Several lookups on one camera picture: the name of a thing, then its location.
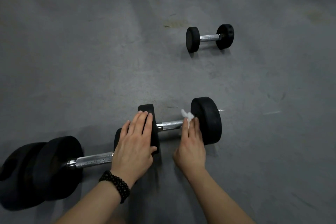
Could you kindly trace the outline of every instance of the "white tissue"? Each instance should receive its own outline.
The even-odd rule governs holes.
[[[184,109],[181,110],[182,116],[187,117],[188,120],[188,128],[190,126],[191,120],[195,117],[191,112],[186,112]]]

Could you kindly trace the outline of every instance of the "black beaded bracelet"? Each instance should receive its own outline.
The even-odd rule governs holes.
[[[117,191],[119,192],[121,196],[121,204],[126,200],[126,198],[129,196],[130,190],[128,188],[128,185],[126,182],[124,182],[121,178],[118,176],[112,175],[110,171],[105,171],[104,174],[101,176],[99,181],[109,181],[113,183],[113,185],[117,188]]]

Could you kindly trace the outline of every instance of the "round weight plate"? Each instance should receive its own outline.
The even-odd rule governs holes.
[[[216,41],[217,47],[220,50],[229,48],[232,45],[233,39],[235,38],[235,31],[233,30],[233,26],[230,24],[222,24],[219,26],[216,34],[223,34],[222,39]]]
[[[200,32],[197,27],[190,27],[187,29],[185,42],[187,44],[188,52],[197,52],[200,46]]]
[[[160,152],[160,142],[159,142],[158,129],[156,128],[154,106],[153,104],[140,105],[138,107],[138,111],[143,111],[143,112],[148,111],[148,113],[151,113],[153,115],[153,126],[152,126],[152,135],[150,137],[150,145],[157,147],[157,150],[153,152],[153,154],[157,154]]]
[[[46,143],[31,143],[15,150],[3,163],[0,172],[0,203],[11,211],[27,209],[44,201],[35,192],[32,168]]]
[[[119,139],[120,139],[120,133],[121,133],[121,128],[117,130],[114,136],[114,143],[113,143],[113,148],[116,150],[116,147],[118,145]]]
[[[199,119],[204,145],[217,143],[222,136],[222,121],[218,108],[211,98],[194,98],[191,113]]]
[[[47,201],[70,196],[81,181],[83,170],[69,170],[66,163],[83,156],[81,144],[75,137],[59,137],[46,143],[33,169],[36,192]]]

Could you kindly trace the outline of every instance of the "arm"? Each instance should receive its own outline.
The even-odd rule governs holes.
[[[153,116],[147,115],[148,112],[140,111],[132,122],[124,124],[114,152],[111,173],[126,182],[129,189],[151,166],[152,152],[157,150],[155,146],[151,147]],[[111,182],[101,181],[56,224],[104,224],[120,201],[115,186]]]
[[[174,161],[189,181],[209,224],[254,224],[205,170],[205,148],[197,118],[191,121],[189,129],[184,120]]]

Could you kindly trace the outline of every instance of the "gray floor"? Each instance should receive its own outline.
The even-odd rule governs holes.
[[[222,23],[233,45],[191,57],[187,27],[212,34]],[[207,147],[218,184],[258,223],[335,223],[335,35],[335,0],[0,0],[0,163],[63,135],[86,154],[110,151],[138,105],[172,120],[209,96],[222,110],[222,139]],[[159,182],[149,173],[117,215],[205,223],[174,167],[177,144],[162,142]],[[1,208],[0,223],[55,221],[107,168],[86,169],[65,200]]]

